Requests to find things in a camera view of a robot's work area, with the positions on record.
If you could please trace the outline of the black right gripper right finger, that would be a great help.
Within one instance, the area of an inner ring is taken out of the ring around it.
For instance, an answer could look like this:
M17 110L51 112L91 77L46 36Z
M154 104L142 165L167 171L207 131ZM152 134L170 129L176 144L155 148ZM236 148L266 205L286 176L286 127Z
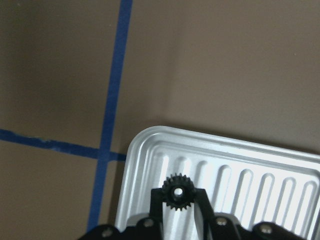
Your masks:
M203 188L196 188L194 194L194 219L196 223L200 221L211 223L215 218L213 207L209 201L207 192Z

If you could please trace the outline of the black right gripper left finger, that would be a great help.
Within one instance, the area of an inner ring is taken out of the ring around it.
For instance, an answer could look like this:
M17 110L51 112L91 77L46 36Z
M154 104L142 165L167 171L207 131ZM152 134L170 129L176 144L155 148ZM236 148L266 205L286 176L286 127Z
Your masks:
M149 217L163 223L164 194L161 188L153 188L150 192Z

